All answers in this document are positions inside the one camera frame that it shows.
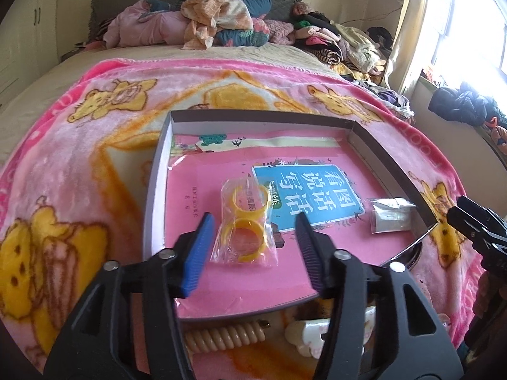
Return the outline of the white wardrobe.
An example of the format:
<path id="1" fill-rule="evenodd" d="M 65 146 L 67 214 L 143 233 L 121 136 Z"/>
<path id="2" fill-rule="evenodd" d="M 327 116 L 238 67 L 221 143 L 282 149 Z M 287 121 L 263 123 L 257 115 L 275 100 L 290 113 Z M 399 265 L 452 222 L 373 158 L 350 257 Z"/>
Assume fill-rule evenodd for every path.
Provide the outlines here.
<path id="1" fill-rule="evenodd" d="M 58 64 L 57 0 L 14 0 L 1 23 L 1 105 Z"/>

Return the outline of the pile of clothes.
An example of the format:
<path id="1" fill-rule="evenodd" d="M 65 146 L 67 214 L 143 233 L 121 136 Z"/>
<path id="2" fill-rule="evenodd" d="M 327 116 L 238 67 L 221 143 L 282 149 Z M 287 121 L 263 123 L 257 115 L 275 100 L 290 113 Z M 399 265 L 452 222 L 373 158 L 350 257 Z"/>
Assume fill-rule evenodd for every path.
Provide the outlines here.
<path id="1" fill-rule="evenodd" d="M 328 19 L 305 2 L 291 9 L 294 45 L 315 56 L 347 81 L 380 99 L 396 117 L 410 123 L 414 111 L 409 99 L 382 81 L 394 38 L 383 27 L 348 27 Z"/>

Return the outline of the pink bedding bundle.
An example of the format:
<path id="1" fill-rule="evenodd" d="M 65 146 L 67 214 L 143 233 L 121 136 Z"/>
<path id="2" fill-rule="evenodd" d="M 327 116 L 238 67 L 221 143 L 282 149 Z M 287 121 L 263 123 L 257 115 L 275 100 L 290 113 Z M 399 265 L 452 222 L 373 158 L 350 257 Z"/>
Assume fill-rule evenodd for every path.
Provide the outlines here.
<path id="1" fill-rule="evenodd" d="M 103 41 L 106 49 L 132 46 L 182 46 L 189 19 L 180 11 L 162 9 L 159 0 L 139 0 L 109 24 Z"/>

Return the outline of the cream curtain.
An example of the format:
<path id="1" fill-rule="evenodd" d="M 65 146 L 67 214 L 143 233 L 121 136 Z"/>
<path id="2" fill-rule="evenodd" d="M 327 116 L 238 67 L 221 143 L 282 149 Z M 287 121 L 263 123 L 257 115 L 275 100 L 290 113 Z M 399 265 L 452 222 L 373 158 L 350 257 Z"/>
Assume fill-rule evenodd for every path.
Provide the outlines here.
<path id="1" fill-rule="evenodd" d="M 410 98 L 428 56 L 431 0 L 404 0 L 383 83 Z"/>

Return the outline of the dark cardboard box tray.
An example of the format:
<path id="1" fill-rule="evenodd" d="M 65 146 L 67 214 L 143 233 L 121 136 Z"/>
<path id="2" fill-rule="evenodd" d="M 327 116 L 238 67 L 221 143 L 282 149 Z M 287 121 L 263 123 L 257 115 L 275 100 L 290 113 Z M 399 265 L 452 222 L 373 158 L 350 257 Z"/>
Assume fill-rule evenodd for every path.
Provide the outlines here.
<path id="1" fill-rule="evenodd" d="M 417 187 L 359 123 L 276 111 L 172 111 L 148 187 L 144 254 L 174 245 L 202 215 L 220 219 L 221 190 L 251 178 L 272 200 L 274 266 L 208 264 L 178 302 L 198 321 L 274 311 L 315 296 L 294 235 L 295 218 L 365 263 L 410 263 L 437 220 Z"/>

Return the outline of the earrings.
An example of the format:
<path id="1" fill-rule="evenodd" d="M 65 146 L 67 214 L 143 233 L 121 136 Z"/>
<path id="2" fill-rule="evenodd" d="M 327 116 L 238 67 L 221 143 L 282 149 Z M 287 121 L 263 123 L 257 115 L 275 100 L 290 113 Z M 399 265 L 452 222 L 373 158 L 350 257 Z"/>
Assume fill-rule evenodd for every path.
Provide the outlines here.
<path id="1" fill-rule="evenodd" d="M 416 205 L 402 197 L 370 199 L 373 234 L 409 231 Z"/>

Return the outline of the orange floral cloth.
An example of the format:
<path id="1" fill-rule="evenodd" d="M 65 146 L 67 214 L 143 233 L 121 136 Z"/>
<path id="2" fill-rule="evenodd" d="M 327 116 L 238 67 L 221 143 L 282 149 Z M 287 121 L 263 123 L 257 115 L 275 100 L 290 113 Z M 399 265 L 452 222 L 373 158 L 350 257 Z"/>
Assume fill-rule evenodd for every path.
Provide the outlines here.
<path id="1" fill-rule="evenodd" d="M 242 0 L 186 0 L 181 5 L 181 14 L 190 21 L 184 33 L 184 50 L 207 50 L 223 29 L 254 29 Z"/>

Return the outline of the dark clothes on windowsill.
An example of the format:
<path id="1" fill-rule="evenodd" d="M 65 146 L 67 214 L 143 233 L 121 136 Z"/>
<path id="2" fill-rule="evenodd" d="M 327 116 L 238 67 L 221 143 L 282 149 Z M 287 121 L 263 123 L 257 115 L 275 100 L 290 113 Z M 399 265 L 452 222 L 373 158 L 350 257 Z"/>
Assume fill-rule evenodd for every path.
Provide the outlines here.
<path id="1" fill-rule="evenodd" d="M 446 121 L 482 127 L 493 146 L 506 156 L 506 113 L 500 110 L 492 97 L 479 94 L 464 82 L 458 89 L 438 88 L 428 109 Z"/>

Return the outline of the pink cartoon bear blanket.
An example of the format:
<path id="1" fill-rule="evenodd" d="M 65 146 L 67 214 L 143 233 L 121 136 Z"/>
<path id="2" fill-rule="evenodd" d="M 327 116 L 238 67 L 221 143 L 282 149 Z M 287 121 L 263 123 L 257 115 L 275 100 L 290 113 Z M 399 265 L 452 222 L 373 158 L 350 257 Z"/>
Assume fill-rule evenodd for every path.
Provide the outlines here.
<path id="1" fill-rule="evenodd" d="M 359 124 L 401 166 L 437 218 L 413 276 L 454 344 L 473 318 L 481 274 L 470 241 L 446 221 L 465 189 L 422 132 L 373 93 L 324 66 L 237 59 L 102 61 L 38 81 L 1 117 L 1 320 L 42 371 L 64 318 L 101 264 L 142 255 L 146 196 L 172 111 L 291 112 Z"/>

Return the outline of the window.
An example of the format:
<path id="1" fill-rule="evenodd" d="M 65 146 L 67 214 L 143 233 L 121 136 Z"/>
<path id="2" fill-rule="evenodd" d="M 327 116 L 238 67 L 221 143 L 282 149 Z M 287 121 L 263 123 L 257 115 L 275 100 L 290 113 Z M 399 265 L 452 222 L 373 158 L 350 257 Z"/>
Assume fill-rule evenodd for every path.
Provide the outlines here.
<path id="1" fill-rule="evenodd" d="M 466 83 L 506 102 L 506 20 L 494 0 L 437 0 L 438 38 L 431 63 L 447 87 Z"/>

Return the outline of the white hair claw clip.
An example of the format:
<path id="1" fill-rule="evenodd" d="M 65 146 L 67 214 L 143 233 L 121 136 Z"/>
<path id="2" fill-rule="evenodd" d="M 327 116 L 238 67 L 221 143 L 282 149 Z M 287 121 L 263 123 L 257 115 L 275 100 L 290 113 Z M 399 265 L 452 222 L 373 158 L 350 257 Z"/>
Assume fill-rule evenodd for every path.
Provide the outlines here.
<path id="1" fill-rule="evenodd" d="M 376 307 L 370 305 L 364 314 L 363 346 L 367 344 L 375 328 Z M 301 320 L 285 328 L 285 340 L 293 345 L 303 357 L 319 359 L 326 340 L 329 318 Z"/>

